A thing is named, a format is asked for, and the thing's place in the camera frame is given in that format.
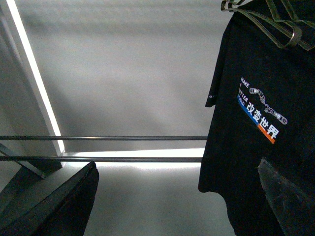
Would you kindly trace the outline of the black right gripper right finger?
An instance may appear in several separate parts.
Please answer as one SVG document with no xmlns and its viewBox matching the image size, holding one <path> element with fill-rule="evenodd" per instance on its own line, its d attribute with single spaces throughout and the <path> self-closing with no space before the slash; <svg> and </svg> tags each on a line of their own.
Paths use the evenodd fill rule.
<svg viewBox="0 0 315 236">
<path fill-rule="evenodd" d="M 315 185 L 293 171 L 263 158 L 258 166 L 261 186 L 286 236 L 315 234 Z"/>
</svg>

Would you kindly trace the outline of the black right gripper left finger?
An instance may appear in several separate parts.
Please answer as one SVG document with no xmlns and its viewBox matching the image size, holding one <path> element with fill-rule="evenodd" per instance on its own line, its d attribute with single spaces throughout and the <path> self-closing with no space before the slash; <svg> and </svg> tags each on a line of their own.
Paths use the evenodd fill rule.
<svg viewBox="0 0 315 236">
<path fill-rule="evenodd" d="M 2 236 L 82 236 L 99 182 L 95 162 L 61 183 L 50 176 L 14 197 L 0 214 Z"/>
</svg>

